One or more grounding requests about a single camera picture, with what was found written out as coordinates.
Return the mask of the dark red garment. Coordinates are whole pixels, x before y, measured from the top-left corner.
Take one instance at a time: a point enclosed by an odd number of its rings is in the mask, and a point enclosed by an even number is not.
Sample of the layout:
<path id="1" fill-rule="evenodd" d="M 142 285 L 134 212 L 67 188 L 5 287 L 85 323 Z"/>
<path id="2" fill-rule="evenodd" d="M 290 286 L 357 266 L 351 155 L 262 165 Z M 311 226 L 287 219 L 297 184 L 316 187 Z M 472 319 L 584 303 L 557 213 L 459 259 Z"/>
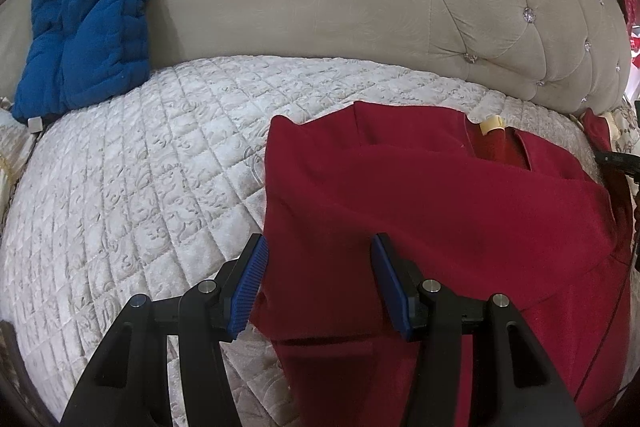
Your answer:
<path id="1" fill-rule="evenodd" d="M 383 308 L 369 248 L 457 294 L 507 295 L 589 426 L 612 410 L 629 345 L 626 178 L 588 176 L 564 148 L 456 110 L 357 102 L 266 146 L 269 262 L 252 320 L 306 426 L 396 426 L 418 349 Z"/>

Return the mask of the red polka dot garment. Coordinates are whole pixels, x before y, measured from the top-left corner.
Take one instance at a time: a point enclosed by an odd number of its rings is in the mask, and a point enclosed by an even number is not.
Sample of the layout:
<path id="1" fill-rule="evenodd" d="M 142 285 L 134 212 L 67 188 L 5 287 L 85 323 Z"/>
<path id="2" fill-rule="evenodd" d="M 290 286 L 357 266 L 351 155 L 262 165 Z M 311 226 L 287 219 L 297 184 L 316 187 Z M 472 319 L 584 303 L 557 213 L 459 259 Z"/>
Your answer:
<path id="1" fill-rule="evenodd" d="M 627 31 L 631 51 L 634 58 L 631 60 L 634 66 L 639 67 L 639 0 L 624 0 L 627 14 Z"/>

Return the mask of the cream quilted bedspread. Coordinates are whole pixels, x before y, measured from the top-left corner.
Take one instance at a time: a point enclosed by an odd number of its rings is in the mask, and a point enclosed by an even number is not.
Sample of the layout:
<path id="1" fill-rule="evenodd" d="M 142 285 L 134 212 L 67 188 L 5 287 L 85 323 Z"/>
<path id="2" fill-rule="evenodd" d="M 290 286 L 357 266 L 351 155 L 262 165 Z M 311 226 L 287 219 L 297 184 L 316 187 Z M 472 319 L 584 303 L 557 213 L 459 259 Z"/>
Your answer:
<path id="1" fill-rule="evenodd" d="M 499 115 L 566 148 L 597 178 L 582 130 L 553 110 L 432 72 L 342 58 L 203 58 L 76 110 L 43 133 L 1 235 L 1 315 L 46 410 L 60 417 L 133 295 L 178 296 L 264 223 L 272 117 L 356 101 Z"/>

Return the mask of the white gold-trimmed pillow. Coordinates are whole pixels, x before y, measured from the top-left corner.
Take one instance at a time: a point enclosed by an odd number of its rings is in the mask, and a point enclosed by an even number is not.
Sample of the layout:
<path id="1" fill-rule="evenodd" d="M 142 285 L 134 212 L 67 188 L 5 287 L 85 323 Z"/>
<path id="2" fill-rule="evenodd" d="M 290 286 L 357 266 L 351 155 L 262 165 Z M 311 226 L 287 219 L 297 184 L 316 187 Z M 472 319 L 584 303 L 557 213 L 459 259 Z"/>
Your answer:
<path id="1" fill-rule="evenodd" d="M 13 118 L 12 102 L 2 96 L 0 109 L 0 217 L 6 219 L 17 182 L 32 156 L 32 150 L 46 124 L 40 117 L 29 118 L 21 124 Z"/>

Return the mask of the beige tufted headboard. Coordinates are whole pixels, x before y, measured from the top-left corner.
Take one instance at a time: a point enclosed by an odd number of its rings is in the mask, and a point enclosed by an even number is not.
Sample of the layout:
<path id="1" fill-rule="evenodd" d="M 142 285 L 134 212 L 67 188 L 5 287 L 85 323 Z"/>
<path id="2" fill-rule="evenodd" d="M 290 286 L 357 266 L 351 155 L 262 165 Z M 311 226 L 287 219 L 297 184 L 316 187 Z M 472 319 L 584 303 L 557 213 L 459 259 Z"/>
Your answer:
<path id="1" fill-rule="evenodd" d="M 196 58 L 341 57 L 457 77 L 563 114 L 626 88 L 620 0 L 148 0 L 150 74 Z M 32 0 L 1 0 L 1 93 L 14 102 Z"/>

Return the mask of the blue quilted cushion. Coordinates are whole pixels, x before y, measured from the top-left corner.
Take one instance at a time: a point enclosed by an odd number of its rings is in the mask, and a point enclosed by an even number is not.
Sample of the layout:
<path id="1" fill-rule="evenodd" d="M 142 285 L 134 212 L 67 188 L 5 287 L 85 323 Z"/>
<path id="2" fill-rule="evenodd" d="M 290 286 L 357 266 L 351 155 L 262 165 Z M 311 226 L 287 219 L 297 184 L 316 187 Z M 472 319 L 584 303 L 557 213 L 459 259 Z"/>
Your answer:
<path id="1" fill-rule="evenodd" d="M 13 117 L 52 122 L 149 79 L 148 0 L 32 0 L 32 44 Z"/>

